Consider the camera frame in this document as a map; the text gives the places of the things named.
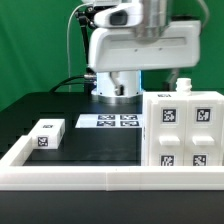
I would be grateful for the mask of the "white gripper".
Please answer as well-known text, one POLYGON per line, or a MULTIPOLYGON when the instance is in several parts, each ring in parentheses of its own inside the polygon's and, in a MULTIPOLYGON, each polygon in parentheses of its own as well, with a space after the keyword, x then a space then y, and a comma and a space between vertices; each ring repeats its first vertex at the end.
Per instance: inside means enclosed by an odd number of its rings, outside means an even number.
POLYGON ((117 96, 124 95, 118 72, 194 67, 200 58, 200 22, 171 22, 157 40, 139 40, 132 29, 96 29, 90 38, 89 67, 111 72, 117 96))

